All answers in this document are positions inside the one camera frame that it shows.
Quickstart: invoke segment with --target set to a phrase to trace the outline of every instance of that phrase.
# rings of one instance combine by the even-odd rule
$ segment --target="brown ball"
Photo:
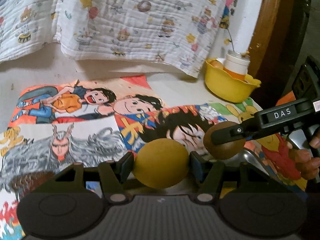
[[[203,144],[207,151],[216,159],[216,160],[226,160],[237,153],[239,153],[246,142],[245,139],[240,139],[233,142],[224,143],[221,145],[214,145],[211,141],[211,134],[216,130],[220,130],[226,127],[230,127],[236,125],[235,122],[225,121],[217,123],[216,125],[212,126],[204,135]]]
[[[167,188],[182,181],[189,170],[189,153],[179,142],[157,139],[141,148],[132,173],[151,188]]]

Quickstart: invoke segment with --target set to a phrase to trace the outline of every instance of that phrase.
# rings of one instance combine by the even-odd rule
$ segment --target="finger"
[[[314,179],[318,174],[319,174],[319,168],[307,173],[302,172],[301,177],[303,177],[306,180],[310,180],[310,179]]]
[[[295,163],[306,163],[311,160],[311,155],[308,150],[289,150],[289,158]]]
[[[293,147],[292,147],[292,144],[290,143],[290,142],[287,142],[287,147],[289,148],[289,149],[292,149]]]
[[[310,142],[310,146],[315,148],[315,149],[320,148],[320,129],[313,136],[313,139]]]
[[[306,163],[296,163],[296,169],[303,173],[308,173],[317,169],[320,166],[320,158],[312,158]]]

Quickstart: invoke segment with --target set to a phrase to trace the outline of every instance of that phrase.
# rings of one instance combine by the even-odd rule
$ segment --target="silver hair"
[[[57,131],[54,126],[52,136],[10,149],[2,159],[0,190],[5,188],[11,192],[10,183],[19,175],[40,171],[57,174],[74,162],[82,162],[85,167],[95,167],[103,161],[118,161],[127,152],[120,132],[110,127],[89,135],[88,139],[74,138],[71,129],[70,125],[67,131]],[[59,161],[52,152],[55,138],[68,139],[69,150],[63,161]]]

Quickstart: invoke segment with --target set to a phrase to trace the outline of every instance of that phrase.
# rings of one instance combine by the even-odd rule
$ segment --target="orange shirt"
[[[52,105],[59,110],[66,110],[68,113],[72,113],[81,108],[82,104],[79,100],[80,97],[78,95],[62,94]]]

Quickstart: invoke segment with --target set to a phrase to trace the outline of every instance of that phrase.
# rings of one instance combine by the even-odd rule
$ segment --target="yellow bowl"
[[[261,81],[246,75],[244,81],[231,77],[221,69],[221,63],[217,60],[206,60],[205,84],[207,87],[223,100],[232,103],[242,103],[253,90],[260,87]]]

